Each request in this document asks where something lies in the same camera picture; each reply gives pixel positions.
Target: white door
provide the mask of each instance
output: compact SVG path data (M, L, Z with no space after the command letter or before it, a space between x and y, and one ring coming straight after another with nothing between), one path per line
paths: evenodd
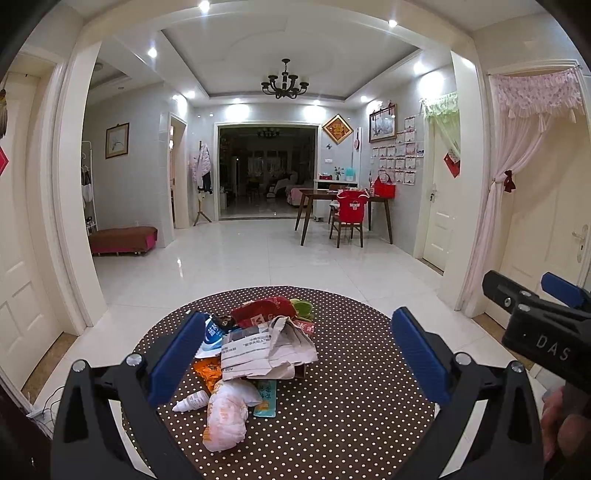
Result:
M62 332L47 308L28 230L25 155L37 83L9 73L8 129L0 140L10 162L0 176L0 366L17 388Z
M591 145L586 119L579 117L577 124L557 120L514 182L517 189L503 194L499 228L508 225L508 235L500 272L556 301L542 291L542 275L552 272L577 284L589 237ZM500 307L489 302L486 312L507 326L509 314Z
M453 233L452 199L455 179L443 161L447 154L447 147L441 136L441 131L437 125L431 125L430 129L434 129L434 142L431 149L433 192L423 258L441 270L445 270Z

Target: round table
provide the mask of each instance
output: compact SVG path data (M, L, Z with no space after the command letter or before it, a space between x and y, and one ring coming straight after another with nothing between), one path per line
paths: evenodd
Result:
M247 300L277 295L314 305L319 361L308 366L304 380L277 382L276 418L251 413L244 442L209 452L202 444L207 409L172 411L178 400L205 389L190 368L171 403L158 408L162 421L206 479L389 480L427 430L434 404L419 392L392 340L389 318L372 307L309 288L226 291L172 312L135 351L144 353L157 337L173 332L188 307L223 315ZM125 417L124 428L139 451Z

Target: trash pile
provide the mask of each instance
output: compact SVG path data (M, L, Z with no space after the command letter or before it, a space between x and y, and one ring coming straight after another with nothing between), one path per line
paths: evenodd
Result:
M277 380L305 378L306 365L318 361L313 320L310 302L279 296L209 317L193 369L211 396L201 390L173 407L182 413L207 405L205 448L220 452L242 442L248 407L256 407L255 417L275 417Z

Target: lace valance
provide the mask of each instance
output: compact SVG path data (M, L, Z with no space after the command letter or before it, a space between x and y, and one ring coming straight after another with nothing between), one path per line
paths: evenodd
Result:
M545 75L511 77L492 75L493 98L509 118L526 118L547 113L569 115L576 122L574 111L584 115L583 96L575 69Z
M437 98L422 99L421 103L425 109L425 117L449 115L460 111L457 105L457 92L448 93Z

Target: black chandelier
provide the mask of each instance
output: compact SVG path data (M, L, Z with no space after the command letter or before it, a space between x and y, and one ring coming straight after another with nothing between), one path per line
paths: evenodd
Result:
M294 74L290 75L290 73L287 71L287 64L290 62L290 59L283 59L281 61L283 63L285 63L285 70L281 74L281 77L282 77L281 88L279 88L275 84L275 81L279 77L277 75L269 75L269 81L261 83L262 91L266 95L275 95L275 98L277 98L277 99L282 98L282 97L296 98L298 95L305 93L306 90L308 89L309 83L308 82L300 82L300 87L297 88L295 86L296 80L297 80L297 75L294 75Z
M256 132L256 134L261 138L275 138L281 135L281 131L278 128L261 128Z

